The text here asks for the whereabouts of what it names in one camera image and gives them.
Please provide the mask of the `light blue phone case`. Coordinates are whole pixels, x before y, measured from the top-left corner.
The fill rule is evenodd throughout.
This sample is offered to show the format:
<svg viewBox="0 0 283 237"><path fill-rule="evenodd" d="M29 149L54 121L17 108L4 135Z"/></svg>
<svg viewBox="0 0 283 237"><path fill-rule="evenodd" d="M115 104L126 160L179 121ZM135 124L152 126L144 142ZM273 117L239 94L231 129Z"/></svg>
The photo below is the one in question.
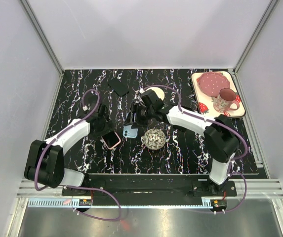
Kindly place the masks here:
<svg viewBox="0 0 283 237"><path fill-rule="evenodd" d="M135 139L138 136L138 128L132 128L132 125L123 127L123 137Z"/></svg>

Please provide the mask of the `black phone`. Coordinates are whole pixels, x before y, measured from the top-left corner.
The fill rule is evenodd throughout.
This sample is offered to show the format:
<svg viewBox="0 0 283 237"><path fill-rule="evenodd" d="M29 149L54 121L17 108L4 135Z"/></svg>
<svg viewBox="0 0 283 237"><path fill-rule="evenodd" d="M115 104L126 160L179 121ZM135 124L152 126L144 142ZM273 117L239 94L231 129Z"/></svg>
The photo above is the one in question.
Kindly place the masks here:
<svg viewBox="0 0 283 237"><path fill-rule="evenodd" d="M123 82L121 82L118 79L109 80L108 85L120 97L125 96L126 94L129 93L129 89L127 85L125 85Z"/></svg>

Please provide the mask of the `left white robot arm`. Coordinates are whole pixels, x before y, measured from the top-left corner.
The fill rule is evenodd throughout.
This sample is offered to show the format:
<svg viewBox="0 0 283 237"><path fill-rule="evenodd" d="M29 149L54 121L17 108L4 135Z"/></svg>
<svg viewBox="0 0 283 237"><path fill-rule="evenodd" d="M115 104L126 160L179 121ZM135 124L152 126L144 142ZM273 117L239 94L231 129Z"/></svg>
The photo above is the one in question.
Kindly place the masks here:
<svg viewBox="0 0 283 237"><path fill-rule="evenodd" d="M89 192L90 184L84 180L84 173L65 168L64 156L78 141L85 137L98 140L114 131L107 106L99 104L96 110L86 112L51 138L31 143L24 170L24 177L34 181L35 189L44 187L73 186L80 196Z"/></svg>

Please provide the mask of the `pink cased phone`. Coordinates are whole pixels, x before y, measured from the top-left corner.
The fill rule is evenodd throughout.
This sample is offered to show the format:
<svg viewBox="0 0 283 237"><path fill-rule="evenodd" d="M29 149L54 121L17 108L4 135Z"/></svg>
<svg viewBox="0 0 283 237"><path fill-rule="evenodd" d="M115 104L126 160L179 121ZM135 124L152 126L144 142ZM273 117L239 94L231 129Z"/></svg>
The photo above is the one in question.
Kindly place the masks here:
<svg viewBox="0 0 283 237"><path fill-rule="evenodd" d="M109 150L114 149L117 145L121 143L121 138L118 134L114 131L107 133L106 135L102 136L102 141L106 145Z"/></svg>

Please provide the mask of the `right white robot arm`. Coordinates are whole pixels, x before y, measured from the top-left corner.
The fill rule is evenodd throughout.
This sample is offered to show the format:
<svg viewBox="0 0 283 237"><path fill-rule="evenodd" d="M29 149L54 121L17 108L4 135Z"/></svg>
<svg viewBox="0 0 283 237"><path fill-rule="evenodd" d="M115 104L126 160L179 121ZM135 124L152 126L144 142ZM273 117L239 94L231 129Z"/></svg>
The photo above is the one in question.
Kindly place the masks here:
<svg viewBox="0 0 283 237"><path fill-rule="evenodd" d="M147 126L149 120L155 119L177 129L201 135L212 157L207 189L214 196L220 195L225 190L224 183L229 177L231 160L243 138L230 127L226 116L205 117L181 107L180 104L165 103L164 98L165 93L158 86L140 89L131 103L124 124Z"/></svg>

